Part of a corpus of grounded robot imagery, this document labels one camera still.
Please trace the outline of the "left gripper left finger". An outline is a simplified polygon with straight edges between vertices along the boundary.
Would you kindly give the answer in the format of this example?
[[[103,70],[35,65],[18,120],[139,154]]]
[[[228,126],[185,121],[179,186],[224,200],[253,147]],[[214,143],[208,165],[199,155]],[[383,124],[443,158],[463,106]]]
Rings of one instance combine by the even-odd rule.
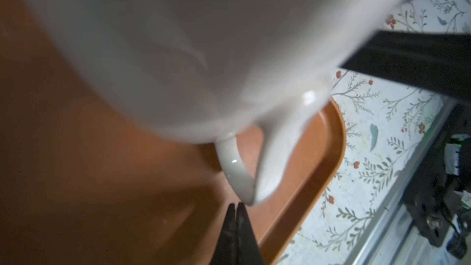
[[[222,230],[209,265],[236,265],[238,263],[237,240],[236,206],[232,203],[228,206]]]

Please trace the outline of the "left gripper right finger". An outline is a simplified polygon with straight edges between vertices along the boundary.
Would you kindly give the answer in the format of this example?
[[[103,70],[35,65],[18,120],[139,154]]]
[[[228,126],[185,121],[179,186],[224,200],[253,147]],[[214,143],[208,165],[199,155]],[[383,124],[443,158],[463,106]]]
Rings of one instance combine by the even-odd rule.
[[[236,209],[236,261],[237,265],[264,265],[245,204]]]

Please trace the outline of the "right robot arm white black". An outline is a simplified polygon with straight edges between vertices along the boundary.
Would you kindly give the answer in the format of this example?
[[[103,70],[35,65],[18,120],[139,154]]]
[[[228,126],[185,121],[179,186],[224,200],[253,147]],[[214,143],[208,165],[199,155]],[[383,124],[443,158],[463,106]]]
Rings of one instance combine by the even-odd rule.
[[[471,0],[407,0],[343,69],[471,101]]]

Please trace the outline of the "orange plastic tray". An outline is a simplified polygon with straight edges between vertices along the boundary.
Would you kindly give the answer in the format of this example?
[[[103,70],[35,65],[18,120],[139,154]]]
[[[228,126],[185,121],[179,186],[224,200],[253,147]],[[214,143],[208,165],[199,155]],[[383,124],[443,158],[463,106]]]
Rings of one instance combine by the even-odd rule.
[[[273,262],[336,172],[345,127],[330,98],[283,179],[249,206]],[[213,143],[165,139],[99,97],[26,0],[1,0],[1,263],[206,265],[242,202]]]

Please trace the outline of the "white cream mug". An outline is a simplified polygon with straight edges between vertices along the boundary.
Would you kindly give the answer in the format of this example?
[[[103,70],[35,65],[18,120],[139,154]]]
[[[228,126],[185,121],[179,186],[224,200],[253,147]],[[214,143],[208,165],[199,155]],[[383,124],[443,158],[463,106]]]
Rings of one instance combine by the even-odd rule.
[[[278,189],[332,70],[403,0],[26,0],[81,79],[165,139],[213,143],[242,202]]]

